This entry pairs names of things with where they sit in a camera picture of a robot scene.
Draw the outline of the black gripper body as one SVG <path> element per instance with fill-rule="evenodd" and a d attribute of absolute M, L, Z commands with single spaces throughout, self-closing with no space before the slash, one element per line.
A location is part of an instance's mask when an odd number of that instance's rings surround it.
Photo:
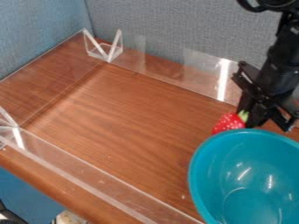
<path fill-rule="evenodd" d="M 271 109 L 270 119 L 283 132 L 288 132 L 299 122 L 299 95 L 295 91 L 271 96 L 258 84 L 259 69 L 245 61 L 237 63 L 237 71 L 232 74 L 232 81 L 241 92 L 250 93 L 255 103 L 264 104 Z"/>

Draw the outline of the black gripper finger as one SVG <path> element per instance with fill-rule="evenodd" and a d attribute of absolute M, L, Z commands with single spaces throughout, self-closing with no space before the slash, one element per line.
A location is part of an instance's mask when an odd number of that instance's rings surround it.
<path fill-rule="evenodd" d="M 271 116 L 271 109 L 260 103 L 255 103 L 248 111 L 247 127 L 255 128 L 264 125 Z"/>
<path fill-rule="evenodd" d="M 255 99 L 251 97 L 250 93 L 243 91 L 241 96 L 239 98 L 239 103 L 237 103 L 237 112 L 240 111 L 248 112 L 254 104 L 255 104 Z"/>

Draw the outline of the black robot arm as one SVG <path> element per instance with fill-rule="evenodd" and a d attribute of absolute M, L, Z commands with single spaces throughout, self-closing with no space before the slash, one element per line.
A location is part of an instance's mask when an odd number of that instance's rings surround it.
<path fill-rule="evenodd" d="M 248 112 L 247 128 L 272 120 L 283 132 L 299 120 L 299 0 L 236 0 L 254 13 L 280 12 L 275 43 L 270 46 L 260 69 L 237 63 L 232 80 L 241 89 L 237 112 Z"/>

